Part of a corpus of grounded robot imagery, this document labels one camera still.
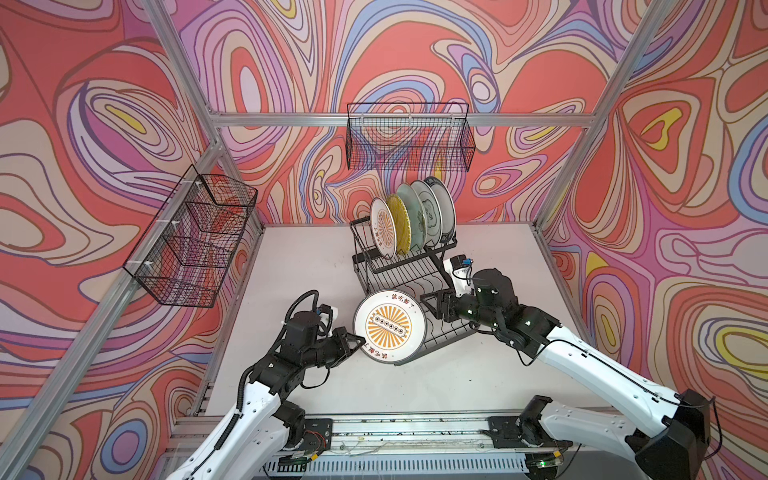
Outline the black metal dish rack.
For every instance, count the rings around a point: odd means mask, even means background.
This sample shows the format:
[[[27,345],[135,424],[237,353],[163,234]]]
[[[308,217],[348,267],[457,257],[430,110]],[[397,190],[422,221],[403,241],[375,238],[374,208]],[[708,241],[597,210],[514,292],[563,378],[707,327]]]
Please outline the black metal dish rack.
[[[437,319],[420,301],[421,295],[438,290],[448,289],[455,293],[453,282],[445,269],[445,262],[451,258],[450,254],[458,244],[455,237],[451,242],[436,247],[426,246],[406,255],[384,258],[374,243],[368,216],[352,221],[349,227],[355,250],[352,262],[363,291],[371,294],[380,290],[399,290],[415,298],[424,310],[426,338],[412,361],[477,331],[467,321],[448,323]]]

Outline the large orange sunburst plate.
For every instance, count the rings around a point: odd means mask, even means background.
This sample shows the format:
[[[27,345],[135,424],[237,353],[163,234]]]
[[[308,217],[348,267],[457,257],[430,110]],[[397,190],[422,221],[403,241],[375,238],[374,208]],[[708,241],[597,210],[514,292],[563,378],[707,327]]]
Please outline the large orange sunburst plate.
[[[362,351],[372,360],[390,365],[412,361],[426,338],[423,308],[399,290],[380,290],[366,296],[353,318],[353,332],[363,337]]]

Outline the pale green flower plate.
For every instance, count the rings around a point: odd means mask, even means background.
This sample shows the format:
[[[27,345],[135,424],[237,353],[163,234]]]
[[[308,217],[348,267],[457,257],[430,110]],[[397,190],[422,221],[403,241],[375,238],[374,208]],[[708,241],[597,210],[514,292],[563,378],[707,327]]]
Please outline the pale green flower plate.
[[[426,219],[423,205],[415,190],[408,184],[401,184],[396,194],[403,201],[411,226],[411,251],[421,250],[426,242]]]

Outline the yellow green woven bamboo tray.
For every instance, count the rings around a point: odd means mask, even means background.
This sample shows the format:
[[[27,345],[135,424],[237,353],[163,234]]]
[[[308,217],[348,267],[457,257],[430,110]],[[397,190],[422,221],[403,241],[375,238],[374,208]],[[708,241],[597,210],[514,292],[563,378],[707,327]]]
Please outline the yellow green woven bamboo tray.
[[[394,221],[398,255],[406,255],[411,249],[412,229],[410,217],[403,200],[396,194],[387,197],[387,206]]]

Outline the white plate with clover emblem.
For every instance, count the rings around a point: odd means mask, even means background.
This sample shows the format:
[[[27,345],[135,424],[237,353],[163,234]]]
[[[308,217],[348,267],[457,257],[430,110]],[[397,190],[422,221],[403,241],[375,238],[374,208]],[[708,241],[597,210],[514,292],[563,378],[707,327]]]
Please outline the white plate with clover emblem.
[[[415,180],[411,183],[411,187],[421,201],[425,214],[425,244],[430,247],[436,247],[442,237],[442,215],[437,198],[425,181]]]

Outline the green rimmed white plate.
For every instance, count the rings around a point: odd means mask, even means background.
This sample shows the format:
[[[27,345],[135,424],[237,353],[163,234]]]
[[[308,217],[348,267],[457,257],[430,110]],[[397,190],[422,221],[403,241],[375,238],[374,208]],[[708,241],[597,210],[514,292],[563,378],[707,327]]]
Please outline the green rimmed white plate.
[[[431,188],[440,208],[441,241],[449,243],[452,241],[456,229],[456,210],[453,198],[445,184],[437,177],[429,176],[425,179],[425,183]]]

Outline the small orange sunburst plate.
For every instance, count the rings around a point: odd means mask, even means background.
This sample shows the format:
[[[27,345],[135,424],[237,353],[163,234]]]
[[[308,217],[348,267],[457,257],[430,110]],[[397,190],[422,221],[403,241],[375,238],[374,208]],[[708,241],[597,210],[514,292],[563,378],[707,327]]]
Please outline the small orange sunburst plate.
[[[371,231],[380,255],[391,258],[395,255],[397,237],[392,214],[381,198],[374,198],[370,208]]]

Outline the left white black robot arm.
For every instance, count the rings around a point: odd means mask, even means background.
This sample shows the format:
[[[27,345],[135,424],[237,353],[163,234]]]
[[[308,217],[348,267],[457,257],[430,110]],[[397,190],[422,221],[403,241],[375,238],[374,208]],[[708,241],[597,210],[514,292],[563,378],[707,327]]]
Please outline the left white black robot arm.
[[[303,442],[306,412],[288,397],[306,371],[335,368],[364,344],[343,326],[328,331],[315,311],[293,314],[268,352],[241,374],[233,407],[168,477],[255,477],[279,451]]]

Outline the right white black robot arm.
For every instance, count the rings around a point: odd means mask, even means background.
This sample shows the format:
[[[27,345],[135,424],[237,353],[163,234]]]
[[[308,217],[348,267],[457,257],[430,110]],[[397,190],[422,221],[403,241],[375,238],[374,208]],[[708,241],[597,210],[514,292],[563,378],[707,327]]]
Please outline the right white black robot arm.
[[[421,298],[436,318],[467,322],[520,358],[568,375],[616,410],[605,414],[536,395],[514,426],[491,433],[495,442],[574,442],[630,460],[650,479],[697,477],[711,442],[713,400],[657,384],[593,348],[552,315],[521,303],[497,269],[458,277]]]

